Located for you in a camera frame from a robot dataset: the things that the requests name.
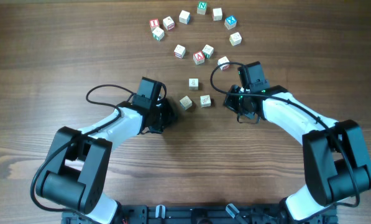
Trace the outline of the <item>wooden block red Q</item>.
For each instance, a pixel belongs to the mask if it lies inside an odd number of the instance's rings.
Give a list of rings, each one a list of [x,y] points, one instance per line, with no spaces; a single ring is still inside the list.
[[[189,86],[190,90],[198,90],[199,89],[199,80],[197,78],[190,78],[188,86]]]

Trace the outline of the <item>wooden block yellow side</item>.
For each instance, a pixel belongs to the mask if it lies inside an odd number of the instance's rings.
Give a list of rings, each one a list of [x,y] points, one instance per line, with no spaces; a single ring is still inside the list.
[[[211,106],[211,98],[209,95],[200,96],[200,104],[202,108]]]

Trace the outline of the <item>wooden block blue side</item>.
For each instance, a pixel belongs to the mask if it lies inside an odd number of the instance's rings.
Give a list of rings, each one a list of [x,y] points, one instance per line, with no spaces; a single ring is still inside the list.
[[[193,102],[192,102],[192,100],[191,100],[188,96],[184,96],[184,97],[180,100],[180,105],[181,105],[181,107],[182,107],[184,110],[187,110],[187,109],[189,109],[189,108],[192,107]]]

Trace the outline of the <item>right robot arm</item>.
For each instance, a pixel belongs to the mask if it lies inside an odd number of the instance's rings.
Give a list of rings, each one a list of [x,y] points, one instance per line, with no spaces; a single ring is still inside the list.
[[[361,193],[371,189],[371,159],[360,126],[322,116],[284,87],[270,86],[260,62],[237,66],[241,84],[231,86],[224,105],[238,117],[276,124],[303,148],[305,185],[274,211],[264,205],[252,212],[250,220],[329,223],[337,206],[358,206]]]

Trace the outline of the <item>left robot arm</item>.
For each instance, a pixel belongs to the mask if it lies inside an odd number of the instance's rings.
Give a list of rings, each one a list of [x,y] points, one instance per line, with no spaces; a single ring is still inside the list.
[[[74,220],[91,223],[128,223],[122,205],[103,192],[110,156],[124,141],[139,134],[161,134],[176,121],[162,82],[146,77],[137,92],[117,105],[113,112],[87,128],[60,128],[44,162],[30,184],[30,198],[42,210],[61,212]],[[42,197],[60,205],[42,205]]]

